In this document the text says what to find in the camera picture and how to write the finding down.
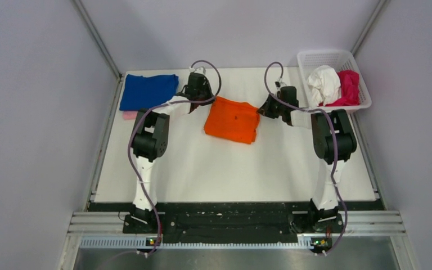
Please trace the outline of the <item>folded pink t shirt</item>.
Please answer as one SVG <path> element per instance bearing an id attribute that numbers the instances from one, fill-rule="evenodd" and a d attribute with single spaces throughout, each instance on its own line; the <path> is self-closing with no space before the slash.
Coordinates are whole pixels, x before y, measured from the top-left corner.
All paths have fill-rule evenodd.
<path id="1" fill-rule="evenodd" d="M 123 111 L 122 117 L 124 120 L 134 120 L 137 117 L 137 111 Z"/>

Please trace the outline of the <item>magenta t shirt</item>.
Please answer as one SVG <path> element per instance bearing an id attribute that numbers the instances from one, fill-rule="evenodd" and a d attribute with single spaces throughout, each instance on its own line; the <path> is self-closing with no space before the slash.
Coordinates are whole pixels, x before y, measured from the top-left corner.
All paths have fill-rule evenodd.
<path id="1" fill-rule="evenodd" d="M 341 97 L 327 106 L 358 106 L 359 99 L 359 74 L 353 70 L 337 72 L 341 84 Z"/>

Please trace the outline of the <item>white plastic basket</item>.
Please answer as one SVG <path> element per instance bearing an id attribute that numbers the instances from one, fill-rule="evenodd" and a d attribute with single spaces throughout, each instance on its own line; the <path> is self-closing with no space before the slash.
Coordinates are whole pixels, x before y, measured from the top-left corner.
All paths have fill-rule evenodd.
<path id="1" fill-rule="evenodd" d="M 314 69 L 327 65 L 340 72 L 343 70 L 351 70 L 359 75 L 359 105 L 357 106 L 331 106 L 324 107 L 326 111 L 344 109 L 348 113 L 354 113 L 361 109 L 367 109 L 372 105 L 372 100 L 368 92 L 367 86 L 363 79 L 362 73 L 358 68 L 354 56 L 351 52 L 340 49 L 322 49 L 301 51 L 297 54 L 299 74 L 303 84 L 304 93 L 307 99 L 307 104 L 310 108 L 315 107 L 315 103 L 311 100 L 311 91 L 307 85 L 307 79 Z"/>

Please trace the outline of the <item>white t shirt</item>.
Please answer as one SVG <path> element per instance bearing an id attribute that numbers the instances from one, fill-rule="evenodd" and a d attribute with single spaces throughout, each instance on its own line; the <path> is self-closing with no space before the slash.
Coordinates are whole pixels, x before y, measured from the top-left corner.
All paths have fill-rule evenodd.
<path id="1" fill-rule="evenodd" d="M 334 68 L 322 65 L 315 68 L 306 80 L 311 107 L 327 106 L 341 98 L 341 82 Z"/>

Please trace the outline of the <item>folded blue t shirt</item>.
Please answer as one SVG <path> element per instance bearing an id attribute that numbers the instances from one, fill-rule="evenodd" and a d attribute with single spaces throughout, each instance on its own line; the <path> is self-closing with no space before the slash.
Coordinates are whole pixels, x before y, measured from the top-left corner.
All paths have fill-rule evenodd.
<path id="1" fill-rule="evenodd" d="M 138 111 L 163 104 L 176 94 L 179 76 L 156 75 L 125 77 L 123 95 L 120 101 L 120 111 Z"/>

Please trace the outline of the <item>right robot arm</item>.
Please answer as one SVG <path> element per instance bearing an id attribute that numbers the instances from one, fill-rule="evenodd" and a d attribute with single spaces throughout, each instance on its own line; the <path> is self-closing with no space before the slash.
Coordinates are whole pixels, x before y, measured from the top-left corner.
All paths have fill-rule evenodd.
<path id="1" fill-rule="evenodd" d="M 357 149 L 353 128 L 345 110 L 326 112 L 300 108 L 294 86 L 276 83 L 276 89 L 257 113 L 271 119 L 281 118 L 291 127 L 311 130 L 319 170 L 305 227 L 322 232 L 340 216 L 338 183 L 344 166 Z"/>

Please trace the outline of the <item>orange t shirt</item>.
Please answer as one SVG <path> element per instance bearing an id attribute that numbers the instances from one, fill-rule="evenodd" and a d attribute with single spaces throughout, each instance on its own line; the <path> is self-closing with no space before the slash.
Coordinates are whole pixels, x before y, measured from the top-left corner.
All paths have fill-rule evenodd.
<path id="1" fill-rule="evenodd" d="M 217 97 L 204 125 L 207 135 L 233 142 L 252 144 L 257 137 L 260 115 L 247 102 Z"/>

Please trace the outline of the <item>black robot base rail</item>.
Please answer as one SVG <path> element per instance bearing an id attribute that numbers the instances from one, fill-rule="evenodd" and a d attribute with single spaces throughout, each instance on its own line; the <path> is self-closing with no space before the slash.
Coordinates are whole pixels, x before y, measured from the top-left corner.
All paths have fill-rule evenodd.
<path id="1" fill-rule="evenodd" d="M 130 203 L 90 202 L 88 212 L 118 212 L 126 235 L 146 235 L 141 251 L 169 247 L 237 247 L 297 244 L 304 233 L 314 233 L 309 247 L 332 245 L 330 237 L 345 225 L 344 209 L 335 219 L 316 222 L 316 210 L 306 202 L 219 202 L 157 204 L 158 216 Z"/>

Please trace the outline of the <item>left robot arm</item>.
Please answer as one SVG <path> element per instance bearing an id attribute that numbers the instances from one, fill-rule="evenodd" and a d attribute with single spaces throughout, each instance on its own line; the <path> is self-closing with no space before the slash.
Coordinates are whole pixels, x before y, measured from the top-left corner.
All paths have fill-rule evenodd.
<path id="1" fill-rule="evenodd" d="M 128 106 L 131 96 L 125 94 L 122 99 L 124 111 L 136 112 L 127 146 L 128 159 L 137 178 L 130 217 L 136 219 L 143 232 L 162 233 L 153 180 L 156 160 L 168 148 L 171 122 L 199 106 L 210 105 L 215 101 L 215 94 L 205 73 L 195 70 L 189 73 L 181 91 L 177 90 L 179 77 L 176 75 L 137 76 L 135 79 L 143 95 L 135 97 L 133 107 Z M 146 98 L 144 95 L 150 91 L 163 96 Z"/>

